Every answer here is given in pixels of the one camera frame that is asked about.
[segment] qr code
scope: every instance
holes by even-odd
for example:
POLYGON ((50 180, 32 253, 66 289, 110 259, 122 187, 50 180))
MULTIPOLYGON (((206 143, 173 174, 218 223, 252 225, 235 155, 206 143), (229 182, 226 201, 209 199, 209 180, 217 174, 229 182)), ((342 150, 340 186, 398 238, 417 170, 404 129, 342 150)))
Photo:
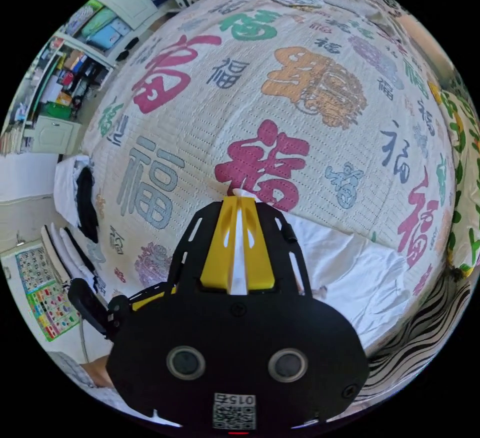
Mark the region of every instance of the qr code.
POLYGON ((213 419, 217 429, 255 429, 255 396, 215 393, 213 419))

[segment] wall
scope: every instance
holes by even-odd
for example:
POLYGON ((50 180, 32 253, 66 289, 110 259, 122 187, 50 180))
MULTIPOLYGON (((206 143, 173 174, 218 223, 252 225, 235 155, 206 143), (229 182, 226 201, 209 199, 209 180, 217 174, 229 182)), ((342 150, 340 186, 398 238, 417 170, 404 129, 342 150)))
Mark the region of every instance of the wall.
POLYGON ((0 157, 0 203, 54 192, 58 154, 24 153, 0 157))
POLYGON ((454 65, 446 52, 428 30, 413 16, 401 16, 396 19, 407 31, 408 35, 427 56, 429 64, 437 74, 440 82, 447 82, 454 75, 454 65))
POLYGON ((57 227, 67 225, 56 212, 52 196, 0 203, 0 253, 17 245, 17 233, 26 243, 35 241, 42 226, 52 222, 57 227))

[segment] zebra striped fabric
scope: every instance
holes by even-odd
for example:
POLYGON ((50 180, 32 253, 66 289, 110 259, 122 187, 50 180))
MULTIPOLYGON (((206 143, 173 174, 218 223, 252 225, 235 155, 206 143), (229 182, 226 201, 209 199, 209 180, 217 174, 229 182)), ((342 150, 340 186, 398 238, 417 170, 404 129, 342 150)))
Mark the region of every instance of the zebra striped fabric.
POLYGON ((417 314, 369 360, 370 375, 339 419, 368 408, 402 389, 441 350, 458 324, 472 293, 472 283, 440 276, 417 314))

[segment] yellow plastic part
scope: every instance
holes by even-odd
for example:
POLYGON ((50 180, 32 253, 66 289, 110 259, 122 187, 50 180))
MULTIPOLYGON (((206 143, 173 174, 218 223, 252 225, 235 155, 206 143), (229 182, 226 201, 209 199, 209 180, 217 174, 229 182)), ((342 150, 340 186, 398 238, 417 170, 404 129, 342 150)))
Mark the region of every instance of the yellow plastic part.
POLYGON ((241 198, 241 219, 246 288, 248 291, 272 289, 275 285, 274 272, 253 198, 241 198), (252 247, 250 247, 249 232, 253 237, 252 247))
MULTIPOLYGON (((176 288, 172 288, 171 294, 175 294, 176 291, 177 291, 176 288)), ((161 293, 156 294, 155 296, 151 296, 150 298, 145 298, 141 301, 137 301, 137 302, 133 303, 131 305, 131 308, 132 308, 133 311, 138 311, 142 306, 145 306, 147 303, 150 303, 151 301, 154 301, 158 298, 162 298, 162 296, 164 296, 164 295, 165 295, 165 292, 162 291, 161 293)))
POLYGON ((205 288, 222 289, 230 293, 235 258, 235 234, 239 201, 236 196, 223 199, 220 215, 211 240, 200 281, 205 288))

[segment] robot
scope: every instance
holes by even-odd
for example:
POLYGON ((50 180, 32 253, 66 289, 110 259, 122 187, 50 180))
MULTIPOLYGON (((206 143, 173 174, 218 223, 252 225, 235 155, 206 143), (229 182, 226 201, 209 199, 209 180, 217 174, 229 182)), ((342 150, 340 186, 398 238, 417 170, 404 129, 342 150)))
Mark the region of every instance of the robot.
POLYGON ((193 435, 295 434, 345 411, 368 377, 352 325, 312 297, 292 227, 252 198, 226 197, 197 211, 166 282, 116 296, 108 309, 82 280, 72 281, 68 297, 113 342, 106 367, 125 402, 193 435), (230 294, 234 232, 226 244, 239 209, 241 296, 230 294))

